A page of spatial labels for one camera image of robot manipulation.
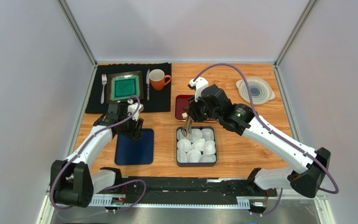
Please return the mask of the metal serving tongs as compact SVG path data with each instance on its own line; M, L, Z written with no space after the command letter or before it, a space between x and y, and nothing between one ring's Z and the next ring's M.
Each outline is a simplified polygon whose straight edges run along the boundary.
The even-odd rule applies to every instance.
M187 116L184 126L181 128L181 134L189 139L192 133L192 121L193 119L190 116Z

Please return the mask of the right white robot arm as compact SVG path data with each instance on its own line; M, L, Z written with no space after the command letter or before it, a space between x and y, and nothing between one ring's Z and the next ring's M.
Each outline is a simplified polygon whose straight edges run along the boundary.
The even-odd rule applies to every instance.
M233 104L216 85L189 84L195 95L189 98L188 116L194 122L213 120L224 129L253 140L287 162L287 168L255 168L249 175L260 189L293 189L314 198L328 174L331 153L314 149L282 133L245 104Z

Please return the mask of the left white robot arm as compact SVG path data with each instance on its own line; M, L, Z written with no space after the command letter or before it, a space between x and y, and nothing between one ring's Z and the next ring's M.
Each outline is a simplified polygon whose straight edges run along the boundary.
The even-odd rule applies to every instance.
M49 200L54 208L86 208L94 194L115 184L118 169L102 168L92 175L90 168L105 146L118 134L133 140L142 137L143 119L139 115L143 109L141 103L130 100L109 104L107 113L93 124L80 147L66 159L53 162Z

